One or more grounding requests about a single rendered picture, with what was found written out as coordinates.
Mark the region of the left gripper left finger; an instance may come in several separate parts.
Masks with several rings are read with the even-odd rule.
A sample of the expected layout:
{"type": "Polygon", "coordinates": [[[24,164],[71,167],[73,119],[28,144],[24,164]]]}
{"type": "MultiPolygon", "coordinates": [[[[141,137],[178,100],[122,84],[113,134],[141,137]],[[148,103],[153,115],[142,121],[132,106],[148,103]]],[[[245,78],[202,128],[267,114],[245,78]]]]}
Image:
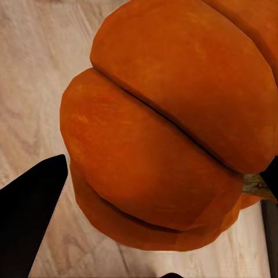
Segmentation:
{"type": "Polygon", "coordinates": [[[0,189],[0,278],[27,278],[68,176],[64,154],[0,189]]]}

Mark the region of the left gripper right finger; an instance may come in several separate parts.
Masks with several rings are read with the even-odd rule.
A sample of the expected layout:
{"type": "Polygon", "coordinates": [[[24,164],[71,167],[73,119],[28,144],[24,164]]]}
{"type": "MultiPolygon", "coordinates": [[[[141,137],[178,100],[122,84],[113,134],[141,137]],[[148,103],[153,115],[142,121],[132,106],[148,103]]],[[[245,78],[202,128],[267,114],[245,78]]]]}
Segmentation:
{"type": "Polygon", "coordinates": [[[259,174],[278,201],[278,156],[275,156],[269,167],[259,174]]]}

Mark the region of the pumpkin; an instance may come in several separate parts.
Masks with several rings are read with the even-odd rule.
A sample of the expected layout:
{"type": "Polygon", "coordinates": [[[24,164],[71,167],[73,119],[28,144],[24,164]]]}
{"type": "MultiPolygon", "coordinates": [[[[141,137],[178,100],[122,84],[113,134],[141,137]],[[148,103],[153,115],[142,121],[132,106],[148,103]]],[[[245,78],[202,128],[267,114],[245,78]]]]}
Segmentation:
{"type": "Polygon", "coordinates": [[[260,200],[278,156],[278,0],[131,0],[60,105],[75,200],[121,245],[192,251],[260,200]]]}

